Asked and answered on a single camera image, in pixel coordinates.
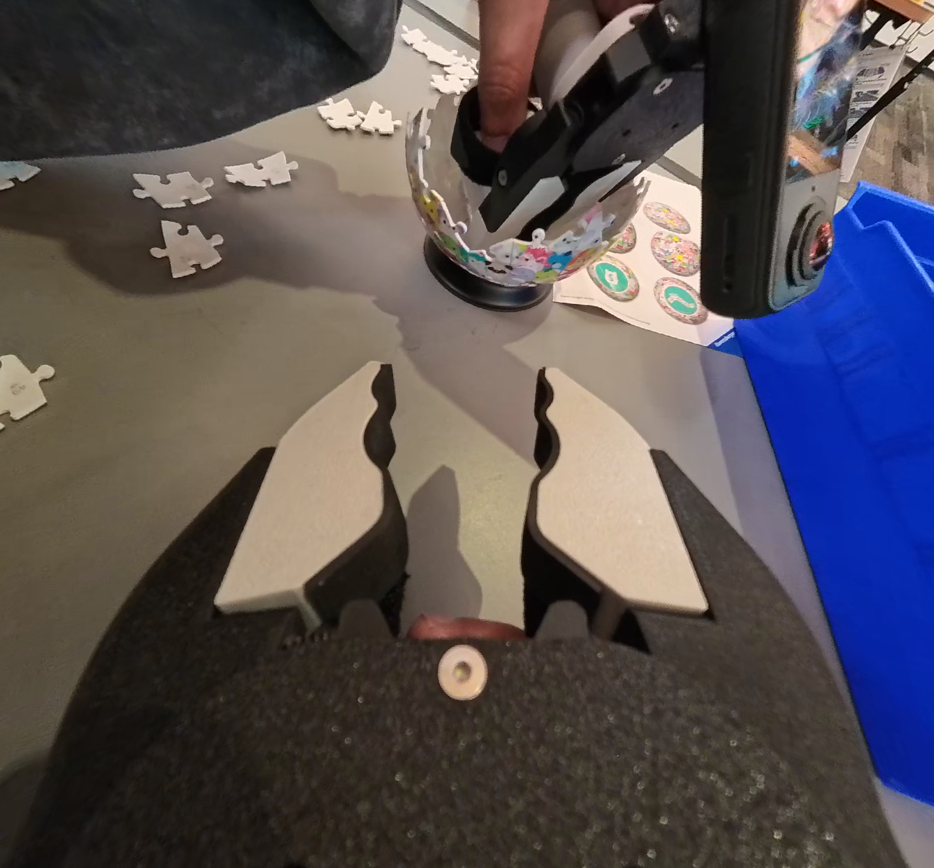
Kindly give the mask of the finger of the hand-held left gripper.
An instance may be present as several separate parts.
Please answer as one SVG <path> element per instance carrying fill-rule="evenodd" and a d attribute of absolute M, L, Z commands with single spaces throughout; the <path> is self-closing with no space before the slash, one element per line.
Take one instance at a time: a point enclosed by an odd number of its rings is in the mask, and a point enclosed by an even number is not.
<path fill-rule="evenodd" d="M 540 214 L 550 208 L 565 192 L 565 186 L 559 177 L 543 178 L 531 188 L 519 204 L 512 208 L 508 217 L 496 227 L 490 227 L 491 234 L 521 234 L 522 230 Z"/>
<path fill-rule="evenodd" d="M 549 207 L 547 211 L 536 218 L 536 229 L 549 230 L 556 224 L 560 225 L 565 221 L 569 222 L 578 213 L 591 209 L 605 197 L 613 194 L 618 188 L 631 182 L 642 169 L 643 162 L 641 160 L 623 163 L 613 172 L 602 175 L 582 188 L 569 201 L 568 205 L 561 206 L 556 202 Z"/>

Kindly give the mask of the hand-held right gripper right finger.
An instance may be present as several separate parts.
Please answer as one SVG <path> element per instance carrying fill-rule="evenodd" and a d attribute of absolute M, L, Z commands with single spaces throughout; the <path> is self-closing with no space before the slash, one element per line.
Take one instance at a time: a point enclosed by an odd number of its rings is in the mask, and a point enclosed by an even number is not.
<path fill-rule="evenodd" d="M 701 585 L 650 445 L 556 368 L 539 371 L 520 566 L 524 624 L 569 603 L 591 634 L 643 641 L 636 612 L 703 618 Z"/>

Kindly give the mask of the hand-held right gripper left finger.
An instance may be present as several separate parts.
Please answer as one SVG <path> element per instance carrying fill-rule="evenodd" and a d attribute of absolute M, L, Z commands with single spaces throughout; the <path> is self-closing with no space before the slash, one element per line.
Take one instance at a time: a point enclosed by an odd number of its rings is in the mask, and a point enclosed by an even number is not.
<path fill-rule="evenodd" d="M 311 633 L 377 637 L 407 578 L 407 526 L 391 477 L 390 364 L 368 363 L 278 443 L 214 598 L 225 616 L 295 610 Z"/>

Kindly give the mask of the partly built puzzle ball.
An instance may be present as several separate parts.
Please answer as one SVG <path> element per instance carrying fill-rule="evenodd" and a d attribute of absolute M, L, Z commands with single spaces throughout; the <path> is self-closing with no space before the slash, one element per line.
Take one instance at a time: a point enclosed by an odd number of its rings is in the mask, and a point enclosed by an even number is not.
<path fill-rule="evenodd" d="M 638 174 L 591 209 L 549 230 L 536 229 L 535 219 L 521 234 L 491 234 L 490 227 L 506 219 L 530 191 L 508 207 L 504 218 L 484 218 L 482 205 L 490 194 L 505 193 L 509 175 L 497 172 L 492 186 L 481 185 L 462 172 L 451 152 L 454 141 L 472 134 L 469 106 L 474 100 L 473 92 L 460 104 L 445 97 L 433 109 L 418 111 L 408 122 L 406 171 L 426 237 L 474 275 L 510 287 L 555 285 L 605 254 L 613 235 L 646 199 L 648 180 Z M 568 205 L 576 193 L 570 180 L 559 178 L 565 192 L 555 203 Z"/>

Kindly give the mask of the black ball stand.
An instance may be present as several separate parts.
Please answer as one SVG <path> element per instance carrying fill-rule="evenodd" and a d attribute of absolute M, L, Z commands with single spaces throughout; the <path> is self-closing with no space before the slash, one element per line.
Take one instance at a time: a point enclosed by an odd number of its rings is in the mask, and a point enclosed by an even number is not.
<path fill-rule="evenodd" d="M 446 291 L 481 310 L 518 313 L 552 297 L 551 283 L 510 287 L 482 279 L 448 256 L 430 236 L 424 240 L 423 255 L 431 275 Z"/>

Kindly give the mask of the joined white puzzle strip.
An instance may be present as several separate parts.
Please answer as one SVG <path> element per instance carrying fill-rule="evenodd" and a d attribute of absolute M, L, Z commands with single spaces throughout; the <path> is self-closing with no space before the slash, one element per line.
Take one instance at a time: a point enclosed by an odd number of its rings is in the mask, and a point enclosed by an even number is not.
<path fill-rule="evenodd" d="M 286 185 L 297 172 L 299 164 L 279 151 L 256 161 L 225 166 L 224 180 L 230 185 L 248 188 L 264 188 L 269 185 Z M 201 205 L 212 198 L 211 189 L 215 182 L 210 177 L 197 179 L 190 172 L 166 174 L 133 174 L 133 195 L 138 199 L 150 199 L 159 208 L 174 210 Z"/>

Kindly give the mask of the person's left forearm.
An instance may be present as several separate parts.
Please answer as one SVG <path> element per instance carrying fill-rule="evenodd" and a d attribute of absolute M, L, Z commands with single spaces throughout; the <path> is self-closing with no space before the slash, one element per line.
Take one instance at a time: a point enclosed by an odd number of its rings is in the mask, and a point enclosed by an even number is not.
<path fill-rule="evenodd" d="M 1 155 L 209 142 L 386 65 L 403 0 L 1 0 Z"/>

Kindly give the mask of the puzzle instruction sheet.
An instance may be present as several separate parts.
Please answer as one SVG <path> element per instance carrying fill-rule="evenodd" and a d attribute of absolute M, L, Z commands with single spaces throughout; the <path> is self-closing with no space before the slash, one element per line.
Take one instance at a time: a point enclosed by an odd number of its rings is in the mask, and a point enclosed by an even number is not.
<path fill-rule="evenodd" d="M 733 323 L 701 301 L 701 191 L 662 174 L 644 176 L 647 196 L 633 218 L 605 254 L 556 284 L 553 301 L 712 348 L 730 338 Z"/>

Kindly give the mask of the cluster of loose puzzle pieces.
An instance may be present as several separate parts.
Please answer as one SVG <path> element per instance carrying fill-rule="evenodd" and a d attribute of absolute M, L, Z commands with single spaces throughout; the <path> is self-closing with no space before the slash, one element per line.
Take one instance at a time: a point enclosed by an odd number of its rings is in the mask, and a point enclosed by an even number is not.
<path fill-rule="evenodd" d="M 403 25 L 400 38 L 435 68 L 430 74 L 430 86 L 438 94 L 461 97 L 474 86 L 479 75 L 478 58 L 438 45 L 420 29 Z"/>

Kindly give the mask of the person's right hand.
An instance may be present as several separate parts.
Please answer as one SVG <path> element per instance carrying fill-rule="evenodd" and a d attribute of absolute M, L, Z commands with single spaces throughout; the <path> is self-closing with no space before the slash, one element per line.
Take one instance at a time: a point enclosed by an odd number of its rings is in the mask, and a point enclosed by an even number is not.
<path fill-rule="evenodd" d="M 422 614 L 409 626 L 406 637 L 410 640 L 521 640 L 524 631 L 507 622 L 469 617 L 447 617 Z"/>

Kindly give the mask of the white floor paper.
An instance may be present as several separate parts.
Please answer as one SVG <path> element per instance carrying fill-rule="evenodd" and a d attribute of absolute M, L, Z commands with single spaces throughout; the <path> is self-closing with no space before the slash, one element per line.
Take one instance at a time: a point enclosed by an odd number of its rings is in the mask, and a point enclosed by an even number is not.
<path fill-rule="evenodd" d="M 869 45 L 860 52 L 850 99 L 848 129 L 891 88 L 905 54 L 906 45 Z"/>

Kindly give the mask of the blue plastic bin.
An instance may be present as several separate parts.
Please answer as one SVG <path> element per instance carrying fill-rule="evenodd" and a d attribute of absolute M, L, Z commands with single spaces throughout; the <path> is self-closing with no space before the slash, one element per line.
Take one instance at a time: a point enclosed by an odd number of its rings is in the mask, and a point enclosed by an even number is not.
<path fill-rule="evenodd" d="M 734 325 L 876 773 L 933 803 L 933 208 L 861 182 L 823 281 Z"/>

